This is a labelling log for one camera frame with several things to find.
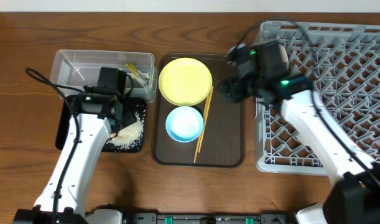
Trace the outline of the rice grains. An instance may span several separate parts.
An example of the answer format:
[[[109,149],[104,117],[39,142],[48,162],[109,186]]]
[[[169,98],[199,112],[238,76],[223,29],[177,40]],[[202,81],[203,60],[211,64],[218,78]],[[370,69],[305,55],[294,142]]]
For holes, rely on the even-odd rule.
[[[116,146],[118,149],[129,150],[141,143],[143,137],[144,122],[137,120],[130,126],[121,129],[117,134],[111,134],[108,143]]]

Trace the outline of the white tissue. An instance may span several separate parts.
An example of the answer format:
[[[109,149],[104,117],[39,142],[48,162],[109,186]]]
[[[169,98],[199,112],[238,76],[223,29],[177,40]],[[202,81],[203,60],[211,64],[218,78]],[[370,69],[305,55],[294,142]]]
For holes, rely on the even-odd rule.
[[[146,80],[149,80],[149,79],[150,79],[150,75],[149,75],[148,73],[144,73],[144,72],[142,72],[142,71],[140,71],[140,70],[138,70],[137,72],[138,72],[138,74],[139,74],[142,78],[144,78],[144,79],[146,79]]]

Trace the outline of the yellow round plate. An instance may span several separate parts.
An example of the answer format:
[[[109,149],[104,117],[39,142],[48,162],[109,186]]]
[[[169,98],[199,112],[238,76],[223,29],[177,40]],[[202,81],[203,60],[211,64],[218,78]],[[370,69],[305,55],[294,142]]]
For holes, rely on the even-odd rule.
[[[167,63],[159,75],[159,90],[171,104],[193,106],[210,93],[213,79],[209,68],[194,58],[177,58]]]

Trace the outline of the light blue bowl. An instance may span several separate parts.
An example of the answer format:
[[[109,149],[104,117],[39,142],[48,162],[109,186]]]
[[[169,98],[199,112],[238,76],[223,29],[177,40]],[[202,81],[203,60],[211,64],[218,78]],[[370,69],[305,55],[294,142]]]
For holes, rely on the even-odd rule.
[[[203,131],[203,116],[191,106],[179,106],[172,110],[166,120],[167,134],[177,142],[191,142]]]

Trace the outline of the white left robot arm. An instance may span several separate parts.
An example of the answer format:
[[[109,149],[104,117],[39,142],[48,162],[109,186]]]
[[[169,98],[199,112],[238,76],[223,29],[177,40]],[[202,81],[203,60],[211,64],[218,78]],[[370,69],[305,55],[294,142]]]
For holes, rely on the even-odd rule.
[[[124,223],[124,212],[112,205],[85,212],[88,187],[102,148],[121,129],[136,122],[125,108],[131,92],[126,91],[127,73],[103,67],[95,86],[76,89],[65,96],[64,86],[52,83],[33,68],[26,68],[33,79],[51,86],[70,112],[61,155],[44,191],[33,208],[18,209],[14,223]]]

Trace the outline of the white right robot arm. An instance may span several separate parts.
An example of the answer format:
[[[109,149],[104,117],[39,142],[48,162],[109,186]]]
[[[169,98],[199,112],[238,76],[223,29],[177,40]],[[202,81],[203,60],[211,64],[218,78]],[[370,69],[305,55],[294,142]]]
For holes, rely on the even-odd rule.
[[[279,114],[311,148],[333,186],[323,203],[296,212],[297,223],[380,223],[380,164],[344,132],[322,103],[313,82],[289,71],[276,40],[232,47],[227,61],[236,72],[219,89],[230,101],[255,96]]]

